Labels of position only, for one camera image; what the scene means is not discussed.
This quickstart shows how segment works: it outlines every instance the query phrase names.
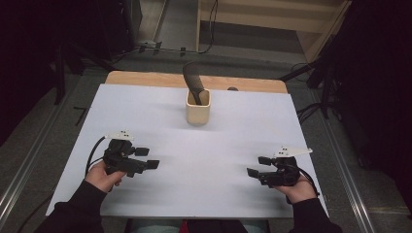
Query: hand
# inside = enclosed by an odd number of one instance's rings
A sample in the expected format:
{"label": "hand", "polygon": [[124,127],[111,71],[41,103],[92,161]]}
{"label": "hand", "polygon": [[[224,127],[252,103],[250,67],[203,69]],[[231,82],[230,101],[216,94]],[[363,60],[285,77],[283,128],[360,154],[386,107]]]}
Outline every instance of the hand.
{"label": "hand", "polygon": [[113,185],[119,186],[121,178],[126,175],[125,172],[114,172],[110,175],[106,174],[106,164],[104,161],[100,161],[93,165],[88,171],[85,181],[93,184],[104,192],[109,192]]}
{"label": "hand", "polygon": [[297,183],[294,186],[273,186],[282,193],[288,196],[292,204],[317,198],[318,196],[313,189],[312,184],[307,180],[307,178],[300,175],[300,178],[297,180]]}

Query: brush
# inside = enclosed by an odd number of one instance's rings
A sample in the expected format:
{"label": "brush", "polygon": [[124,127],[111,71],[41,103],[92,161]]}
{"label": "brush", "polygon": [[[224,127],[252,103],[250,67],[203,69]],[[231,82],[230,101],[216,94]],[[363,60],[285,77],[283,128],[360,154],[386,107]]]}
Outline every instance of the brush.
{"label": "brush", "polygon": [[199,94],[204,90],[204,87],[202,80],[200,80],[196,63],[192,61],[183,66],[183,77],[185,78],[189,91],[193,95],[196,105],[202,105]]}

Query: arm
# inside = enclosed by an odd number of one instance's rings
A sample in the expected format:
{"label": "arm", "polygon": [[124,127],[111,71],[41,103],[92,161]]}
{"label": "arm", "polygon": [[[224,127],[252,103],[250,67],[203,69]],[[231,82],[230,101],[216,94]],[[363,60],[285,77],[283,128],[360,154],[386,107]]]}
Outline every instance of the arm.
{"label": "arm", "polygon": [[124,172],[107,175],[103,161],[95,164],[68,202],[59,202],[36,229],[43,232],[103,232],[100,206],[113,185],[119,185]]}
{"label": "arm", "polygon": [[339,233],[342,229],[327,217],[310,182],[300,176],[294,186],[275,186],[288,196],[293,206],[294,228],[291,233]]}

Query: person's left hand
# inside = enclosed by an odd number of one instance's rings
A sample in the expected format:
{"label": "person's left hand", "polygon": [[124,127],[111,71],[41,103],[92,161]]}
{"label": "person's left hand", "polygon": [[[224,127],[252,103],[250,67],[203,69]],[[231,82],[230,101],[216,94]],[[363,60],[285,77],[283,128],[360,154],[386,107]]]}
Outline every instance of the person's left hand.
{"label": "person's left hand", "polygon": [[85,181],[91,183],[95,187],[104,192],[109,192],[113,185],[119,186],[121,178],[126,175],[125,172],[114,172],[110,175],[106,174],[106,164],[104,161],[100,161],[93,165],[88,171]]}

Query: black sleeve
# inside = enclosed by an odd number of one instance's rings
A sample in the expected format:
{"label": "black sleeve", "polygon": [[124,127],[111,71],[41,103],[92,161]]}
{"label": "black sleeve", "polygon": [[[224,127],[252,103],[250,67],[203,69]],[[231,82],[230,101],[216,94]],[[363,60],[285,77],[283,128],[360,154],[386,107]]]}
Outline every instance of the black sleeve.
{"label": "black sleeve", "polygon": [[290,233],[341,233],[332,223],[318,198],[293,204],[294,229]]}
{"label": "black sleeve", "polygon": [[36,233],[102,233],[100,206],[107,193],[83,181],[68,202],[59,202]]}

